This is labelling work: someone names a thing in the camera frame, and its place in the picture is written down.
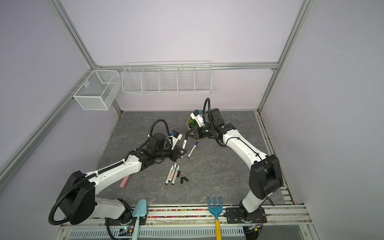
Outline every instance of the green succulent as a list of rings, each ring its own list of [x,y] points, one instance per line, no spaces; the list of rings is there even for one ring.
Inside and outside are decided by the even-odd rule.
[[[197,126],[198,124],[197,124],[197,122],[196,122],[196,120],[195,119],[189,119],[188,120],[188,126],[190,127],[190,128],[193,128],[193,126]]]

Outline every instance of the pink eraser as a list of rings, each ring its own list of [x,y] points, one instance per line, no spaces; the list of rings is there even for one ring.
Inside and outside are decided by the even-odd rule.
[[[129,175],[126,176],[125,178],[123,178],[123,180],[121,181],[119,187],[124,188],[125,184],[126,184],[127,181],[128,181],[128,178],[129,178]]]

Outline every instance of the white wire basket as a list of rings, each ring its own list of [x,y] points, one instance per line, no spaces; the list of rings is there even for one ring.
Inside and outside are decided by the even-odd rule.
[[[84,110],[108,110],[120,88],[116,70],[93,70],[73,97]]]
[[[127,94],[211,93],[210,63],[129,66],[121,73],[122,90]]]

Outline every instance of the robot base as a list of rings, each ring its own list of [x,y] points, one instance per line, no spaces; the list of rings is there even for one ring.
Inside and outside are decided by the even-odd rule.
[[[262,207],[245,216],[241,207],[227,207],[224,216],[228,223],[266,223],[265,211]]]

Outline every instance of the blue garden rake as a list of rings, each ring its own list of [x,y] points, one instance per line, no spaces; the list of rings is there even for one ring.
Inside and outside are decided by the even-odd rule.
[[[216,206],[216,198],[214,197],[214,206],[211,207],[211,202],[208,198],[208,210],[209,212],[215,216],[215,222],[216,222],[216,240],[221,240],[221,230],[220,230],[220,224],[218,221],[218,216],[223,212],[223,204],[221,203],[221,197],[219,197],[220,200],[220,206]]]

